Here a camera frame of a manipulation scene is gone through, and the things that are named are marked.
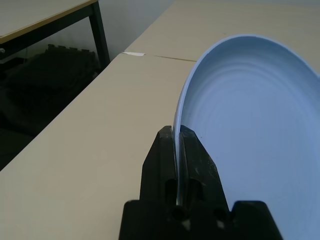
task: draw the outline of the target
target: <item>white wall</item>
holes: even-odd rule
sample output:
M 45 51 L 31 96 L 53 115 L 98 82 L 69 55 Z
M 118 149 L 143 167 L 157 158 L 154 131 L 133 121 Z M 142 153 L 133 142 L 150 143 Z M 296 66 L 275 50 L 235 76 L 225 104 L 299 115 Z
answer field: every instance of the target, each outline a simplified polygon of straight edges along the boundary
M 100 0 L 100 11 L 110 59 L 123 52 L 174 0 Z M 19 53 L 31 57 L 43 53 L 48 44 L 96 52 L 89 18 L 85 18 Z

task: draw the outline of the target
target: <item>table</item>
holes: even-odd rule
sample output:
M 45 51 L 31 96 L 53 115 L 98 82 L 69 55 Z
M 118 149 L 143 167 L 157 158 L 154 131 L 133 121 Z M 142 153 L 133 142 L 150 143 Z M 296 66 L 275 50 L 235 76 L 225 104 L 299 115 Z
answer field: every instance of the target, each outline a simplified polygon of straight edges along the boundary
M 214 10 L 216 3 L 184 2 L 174 3 L 127 49 L 144 56 L 118 55 L 0 172 L 0 239 L 118 239 L 123 206 L 139 198 L 142 164 L 156 133 L 172 125 L 189 71 L 215 41 L 255 26 L 256 33 L 283 40 L 320 70 L 318 33 L 311 31 L 318 28 L 310 20 L 318 19 L 318 10 L 280 5 L 284 16 L 310 13 L 310 19 L 301 18 L 303 29 L 286 30 L 276 24 L 274 5 L 263 8 L 276 11 L 264 17 L 271 23 L 255 18 L 254 24 L 249 16 L 265 13 L 248 4 L 221 6 L 235 14 L 228 23 Z
M 0 239 L 117 240 L 193 65 L 118 55 L 0 172 Z
M 176 0 L 127 52 L 197 61 L 214 43 L 236 34 L 277 40 L 320 72 L 320 6 Z
M 0 8 L 0 60 L 89 17 L 104 69 L 109 53 L 98 0 L 13 0 Z

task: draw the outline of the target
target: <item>beige table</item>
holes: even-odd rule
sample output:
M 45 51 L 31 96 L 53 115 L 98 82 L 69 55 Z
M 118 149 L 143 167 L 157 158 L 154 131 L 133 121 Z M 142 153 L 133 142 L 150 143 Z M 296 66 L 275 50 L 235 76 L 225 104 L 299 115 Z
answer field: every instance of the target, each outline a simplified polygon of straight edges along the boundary
M 104 69 L 110 59 L 98 0 L 2 0 L 0 60 L 86 17 Z
M 236 34 L 282 42 L 320 72 L 320 7 L 310 5 L 176 0 L 126 51 L 197 61 Z
M 118 55 L 0 172 L 0 239 L 117 240 L 193 65 Z

